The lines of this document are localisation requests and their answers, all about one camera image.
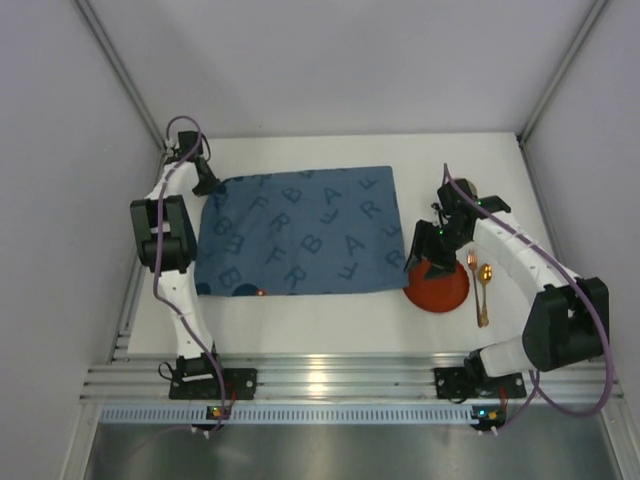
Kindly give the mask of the beige paper cup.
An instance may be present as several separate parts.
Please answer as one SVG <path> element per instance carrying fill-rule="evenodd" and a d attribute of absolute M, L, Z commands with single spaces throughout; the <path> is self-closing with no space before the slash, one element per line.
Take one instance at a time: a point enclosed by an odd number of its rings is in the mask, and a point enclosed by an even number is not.
<path fill-rule="evenodd" d="M 472 198 L 478 198 L 478 191 L 477 191 L 476 185 L 472 181 L 468 180 L 467 186 L 468 186 L 468 191 L 470 196 Z"/>

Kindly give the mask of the red round plastic plate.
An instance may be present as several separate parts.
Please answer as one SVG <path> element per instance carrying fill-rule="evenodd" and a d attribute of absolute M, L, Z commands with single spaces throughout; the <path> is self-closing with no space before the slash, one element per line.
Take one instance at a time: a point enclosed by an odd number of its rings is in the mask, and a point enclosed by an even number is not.
<path fill-rule="evenodd" d="M 431 264 L 425 260 L 408 273 L 409 284 L 403 289 L 408 300 L 421 310 L 448 313 L 460 307 L 467 299 L 470 283 L 460 262 L 452 275 L 426 279 Z"/>

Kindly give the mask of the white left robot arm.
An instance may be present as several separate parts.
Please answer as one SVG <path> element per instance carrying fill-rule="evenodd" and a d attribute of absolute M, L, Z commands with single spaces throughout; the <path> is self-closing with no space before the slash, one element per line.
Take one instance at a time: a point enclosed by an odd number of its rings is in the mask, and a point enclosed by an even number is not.
<path fill-rule="evenodd" d="M 204 157 L 204 136 L 180 131 L 166 140 L 160 179 L 129 211 L 137 256 L 153 275 L 152 294 L 168 311 L 177 339 L 172 382 L 176 385 L 219 376 L 215 343 L 204 324 L 194 278 L 197 235 L 188 202 L 218 185 Z"/>

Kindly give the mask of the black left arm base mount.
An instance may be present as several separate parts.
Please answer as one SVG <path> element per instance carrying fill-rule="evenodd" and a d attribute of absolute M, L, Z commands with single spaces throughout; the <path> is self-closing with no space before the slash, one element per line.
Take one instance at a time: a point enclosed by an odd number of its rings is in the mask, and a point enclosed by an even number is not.
<path fill-rule="evenodd" d="M 157 371 L 169 382 L 172 400 L 221 400 L 222 393 L 226 400 L 253 400 L 258 384 L 255 368 L 222 367 L 219 376 L 205 354 L 178 357 L 175 364 L 162 362 Z"/>

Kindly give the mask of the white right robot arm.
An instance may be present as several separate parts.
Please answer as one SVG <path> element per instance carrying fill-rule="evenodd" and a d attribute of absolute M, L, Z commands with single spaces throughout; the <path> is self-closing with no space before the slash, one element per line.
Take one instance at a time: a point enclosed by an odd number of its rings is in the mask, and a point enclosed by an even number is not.
<path fill-rule="evenodd" d="M 406 294 L 450 294 L 464 271 L 457 255 L 474 245 L 507 273 L 530 306 L 520 334 L 469 354 L 471 375 L 548 372 L 608 353 L 609 291 L 603 281 L 564 267 L 521 228 L 502 198 L 478 197 L 468 180 L 445 182 L 437 196 L 439 222 L 415 226 Z"/>

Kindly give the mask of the blue letter-print cloth napkin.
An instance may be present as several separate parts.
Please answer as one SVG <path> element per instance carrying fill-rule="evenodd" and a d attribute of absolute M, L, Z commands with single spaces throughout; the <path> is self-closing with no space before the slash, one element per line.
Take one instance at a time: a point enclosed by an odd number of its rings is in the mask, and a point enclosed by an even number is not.
<path fill-rule="evenodd" d="M 238 176 L 207 198 L 200 296 L 367 294 L 408 284 L 389 166 Z"/>

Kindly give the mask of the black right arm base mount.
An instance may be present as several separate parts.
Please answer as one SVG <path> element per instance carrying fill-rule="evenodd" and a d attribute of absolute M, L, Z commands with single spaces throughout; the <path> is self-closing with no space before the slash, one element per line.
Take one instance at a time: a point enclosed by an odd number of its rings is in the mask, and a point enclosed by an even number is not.
<path fill-rule="evenodd" d="M 456 404 L 470 399 L 524 399 L 527 395 L 520 373 L 489 377 L 478 350 L 471 352 L 462 366 L 438 367 L 433 372 L 437 398 Z"/>

